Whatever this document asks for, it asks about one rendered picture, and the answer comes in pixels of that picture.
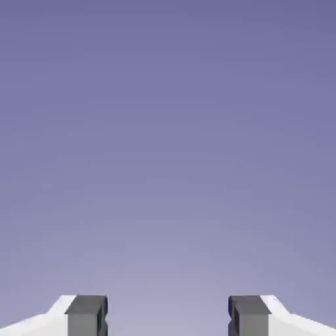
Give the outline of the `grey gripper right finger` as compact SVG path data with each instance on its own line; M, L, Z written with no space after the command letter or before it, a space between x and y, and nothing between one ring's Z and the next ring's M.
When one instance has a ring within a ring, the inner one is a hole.
M231 295L228 336L336 336L336 328L290 313L275 295Z

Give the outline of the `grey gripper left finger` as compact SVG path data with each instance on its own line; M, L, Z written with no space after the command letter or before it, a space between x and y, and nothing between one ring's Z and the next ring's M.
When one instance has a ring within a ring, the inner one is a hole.
M105 295L61 295L45 313L1 327L0 336L108 336Z

